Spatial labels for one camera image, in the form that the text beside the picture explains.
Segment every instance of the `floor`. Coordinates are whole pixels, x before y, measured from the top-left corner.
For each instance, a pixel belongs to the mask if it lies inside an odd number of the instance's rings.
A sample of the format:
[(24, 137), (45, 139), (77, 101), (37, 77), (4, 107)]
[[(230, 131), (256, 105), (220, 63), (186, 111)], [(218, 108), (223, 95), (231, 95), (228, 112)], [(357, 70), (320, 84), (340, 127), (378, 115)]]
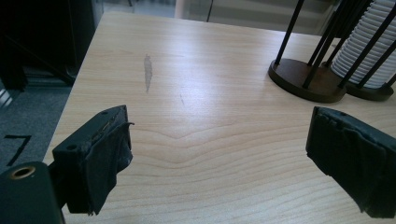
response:
[[(104, 10), (174, 17), (176, 0), (104, 0)], [(29, 70), (24, 91), (0, 82), (0, 174), (11, 166), (42, 161), (71, 87), (51, 74)]]

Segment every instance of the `metal rod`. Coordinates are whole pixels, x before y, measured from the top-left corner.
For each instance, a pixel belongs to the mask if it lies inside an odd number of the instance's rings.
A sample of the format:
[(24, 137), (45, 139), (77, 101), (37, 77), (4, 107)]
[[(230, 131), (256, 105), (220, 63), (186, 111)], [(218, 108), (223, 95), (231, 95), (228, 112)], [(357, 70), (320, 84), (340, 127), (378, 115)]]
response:
[(349, 35), (353, 31), (354, 27), (361, 19), (361, 16), (364, 14), (364, 12), (367, 10), (367, 7), (370, 6), (373, 0), (365, 0), (365, 2), (363, 2), (364, 1), (358, 1), (356, 8), (352, 11), (350, 20), (347, 20), (346, 25), (341, 28), (342, 32), (340, 36)]
[(376, 41), (378, 38), (385, 32), (387, 29), (388, 25), (393, 21), (395, 18), (396, 14), (396, 4), (393, 6), (392, 11), (388, 14), (388, 16), (385, 18), (384, 22), (379, 26), (378, 30), (375, 32), (373, 38), (369, 41), (367, 44), (366, 48), (361, 52), (361, 55), (359, 55), (358, 59), (356, 62), (354, 62), (349, 69), (349, 71), (346, 73), (344, 76), (343, 80), (341, 80), (340, 84), (338, 85), (339, 88), (344, 88), (349, 79), (352, 77), (353, 73), (356, 71), (358, 66), (361, 64), (361, 62), (364, 60), (366, 55), (370, 52), (370, 50), (373, 48), (375, 45)]
[(378, 62), (375, 63), (375, 65), (370, 69), (370, 71), (367, 73), (366, 76), (361, 80), (361, 82), (358, 84), (358, 88), (361, 89), (364, 84), (370, 79), (370, 77), (373, 76), (373, 74), (376, 72), (376, 70), (384, 63), (387, 58), (390, 56), (391, 53), (396, 49), (396, 40), (393, 41), (393, 44), (390, 45), (390, 47), (385, 51), (385, 53), (379, 58)]
[(303, 6), (304, 0), (299, 0), (296, 8), (294, 9), (293, 16), (291, 17), (290, 24), (288, 30), (286, 31), (285, 38), (283, 38), (282, 45), (280, 46), (279, 53), (277, 54), (275, 64), (279, 64), (280, 59), (282, 58), (283, 52), (285, 51), (286, 45), (288, 44), (291, 31), (293, 30), (294, 24), (297, 21), (298, 15), (300, 14), (301, 8)]
[(363, 15), (363, 13), (366, 11), (366, 8), (368, 6), (370, 6), (371, 2), (372, 2), (372, 0), (366, 0), (366, 2), (364, 4), (359, 3), (358, 4), (359, 10), (354, 11), (353, 16), (352, 16), (352, 18), (354, 18), (354, 19), (347, 20), (347, 24), (345, 26), (345, 29), (341, 28), (342, 30), (344, 30), (344, 32), (341, 35), (341, 40), (340, 40), (340, 42), (338, 42), (337, 46), (332, 51), (332, 54), (330, 55), (330, 57), (327, 60), (327, 62), (324, 64), (325, 67), (329, 67), (330, 64), (332, 64), (332, 60), (334, 59), (334, 57), (337, 54), (338, 50), (340, 50), (340, 48), (344, 45), (344, 43), (348, 39), (349, 34), (352, 32), (353, 28), (358, 23), (359, 19), (361, 18), (361, 15)]
[(396, 74), (393, 75), (393, 77), (387, 83), (385, 83), (384, 87), (391, 87), (395, 82), (396, 82)]
[(206, 22), (209, 22), (210, 14), (212, 13), (213, 1), (214, 0), (212, 0), (212, 2), (210, 3), (210, 8), (209, 8), (209, 12), (207, 13)]
[(308, 66), (312, 66), (312, 63), (314, 63), (314, 60), (317, 58), (321, 48), (323, 47), (324, 42), (326, 41), (327, 37), (329, 36), (330, 31), (333, 29), (335, 25), (335, 21), (337, 21), (337, 18), (340, 16), (341, 13), (341, 8), (338, 7), (337, 10), (335, 11), (334, 15), (332, 16), (332, 20), (330, 21), (329, 25), (327, 26), (326, 30), (323, 33), (322, 38), (319, 40), (319, 43), (317, 47), (314, 50), (314, 53), (311, 56), (311, 59), (308, 62)]
[(329, 36), (326, 38), (326, 41), (324, 42), (317, 59), (315, 60), (314, 65), (311, 68), (311, 71), (309, 72), (307, 78), (305, 79), (305, 82), (303, 84), (303, 88), (308, 89), (309, 84), (311, 84), (312, 79), (315, 76), (315, 73), (318, 71), (318, 67), (320, 66), (321, 61), (323, 60), (324, 56), (326, 55), (327, 50), (329, 49), (329, 46), (332, 43), (332, 40), (335, 38), (335, 35), (341, 26), (341, 22), (338, 22), (340, 18), (344, 18), (345, 15), (347, 14), (349, 8), (352, 5), (350, 4), (350, 1), (342, 1), (340, 7), (338, 8), (341, 13), (338, 17), (334, 17), (334, 27), (330, 30)]

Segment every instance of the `round wooden base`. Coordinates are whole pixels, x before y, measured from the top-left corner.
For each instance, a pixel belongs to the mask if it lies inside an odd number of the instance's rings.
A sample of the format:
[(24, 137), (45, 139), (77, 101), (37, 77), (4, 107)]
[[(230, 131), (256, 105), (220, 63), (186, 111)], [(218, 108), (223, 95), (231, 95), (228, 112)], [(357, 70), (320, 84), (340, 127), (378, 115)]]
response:
[(381, 87), (379, 89), (361, 88), (358, 89), (355, 84), (348, 82), (346, 84), (346, 93), (370, 101), (386, 101), (393, 94), (392, 87)]
[(339, 88), (341, 78), (331, 69), (319, 67), (308, 89), (303, 88), (311, 66), (293, 59), (281, 59), (279, 64), (271, 62), (270, 78), (282, 89), (309, 101), (335, 103), (346, 94), (346, 88)]

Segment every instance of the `stack of cups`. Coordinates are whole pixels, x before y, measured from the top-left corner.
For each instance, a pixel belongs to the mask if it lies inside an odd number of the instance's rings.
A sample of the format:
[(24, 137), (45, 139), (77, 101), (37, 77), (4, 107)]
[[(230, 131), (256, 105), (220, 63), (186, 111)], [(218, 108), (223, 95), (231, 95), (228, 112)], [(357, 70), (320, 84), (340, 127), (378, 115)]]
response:
[[(367, 8), (368, 10), (361, 17), (358, 25), (352, 31), (349, 39), (333, 61), (332, 70), (336, 75), (344, 77), (347, 74), (350, 67), (354, 62), (356, 62), (378, 27), (390, 13), (395, 2), (396, 0), (374, 0), (370, 7)], [(363, 62), (361, 62), (349, 81), (358, 84), (395, 39), (396, 20), (393, 20), (384, 34), (381, 35), (374, 47), (367, 54)], [(395, 72), (396, 51), (393, 51), (378, 70), (376, 70), (373, 76), (366, 82), (364, 87), (379, 89), (395, 74)]]

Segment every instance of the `light wood surface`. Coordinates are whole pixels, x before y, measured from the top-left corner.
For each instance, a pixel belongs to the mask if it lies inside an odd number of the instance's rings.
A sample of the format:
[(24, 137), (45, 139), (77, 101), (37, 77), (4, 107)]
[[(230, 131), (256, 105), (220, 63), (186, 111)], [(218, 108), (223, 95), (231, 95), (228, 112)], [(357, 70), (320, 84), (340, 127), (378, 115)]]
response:
[[(67, 223), (394, 223), (361, 213), (306, 157), (312, 110), (320, 104), (268, 77), (283, 36), (105, 14), (45, 162), (69, 134), (116, 105), (127, 105), (135, 122), (134, 159), (99, 216), (64, 209)], [(318, 39), (292, 35), (283, 57), (307, 62)], [(375, 103), (346, 95), (322, 106), (395, 137), (395, 99)]]

